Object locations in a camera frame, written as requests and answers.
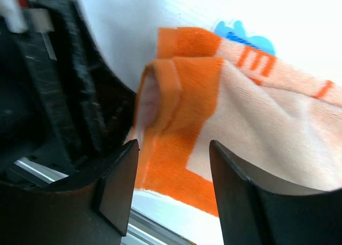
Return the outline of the orange white towel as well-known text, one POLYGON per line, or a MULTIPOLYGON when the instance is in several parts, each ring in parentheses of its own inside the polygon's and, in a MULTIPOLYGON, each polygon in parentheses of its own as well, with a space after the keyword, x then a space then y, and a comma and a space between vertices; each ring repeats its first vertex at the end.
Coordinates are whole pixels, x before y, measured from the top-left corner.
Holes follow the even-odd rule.
POLYGON ((134 124, 135 187, 217 215, 209 143, 293 183, 341 187, 341 87, 198 27, 159 28, 134 124))

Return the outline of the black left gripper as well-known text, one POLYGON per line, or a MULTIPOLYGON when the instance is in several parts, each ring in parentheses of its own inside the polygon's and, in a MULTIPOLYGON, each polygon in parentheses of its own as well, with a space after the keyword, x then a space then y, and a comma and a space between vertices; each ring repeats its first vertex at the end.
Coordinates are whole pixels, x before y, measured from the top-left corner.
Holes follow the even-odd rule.
POLYGON ((124 143, 135 94, 109 69, 78 0, 28 0, 54 32, 11 32, 1 17, 1 183, 35 185, 9 170, 27 158, 67 175, 124 143))

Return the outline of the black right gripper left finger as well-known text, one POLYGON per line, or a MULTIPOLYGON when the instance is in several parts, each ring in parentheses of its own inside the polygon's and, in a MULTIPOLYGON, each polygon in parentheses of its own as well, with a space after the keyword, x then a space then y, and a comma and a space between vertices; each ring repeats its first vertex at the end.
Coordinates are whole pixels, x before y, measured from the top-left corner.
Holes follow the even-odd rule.
POLYGON ((46 187, 1 183, 1 244, 120 244, 138 164, 132 140, 46 187))

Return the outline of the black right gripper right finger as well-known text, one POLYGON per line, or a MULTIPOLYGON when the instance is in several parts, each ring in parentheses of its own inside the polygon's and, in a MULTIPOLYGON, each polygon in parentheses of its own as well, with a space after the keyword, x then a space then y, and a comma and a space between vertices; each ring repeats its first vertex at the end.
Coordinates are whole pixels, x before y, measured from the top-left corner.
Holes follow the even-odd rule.
POLYGON ((341 244, 341 190, 301 186, 209 145, 225 244, 341 244))

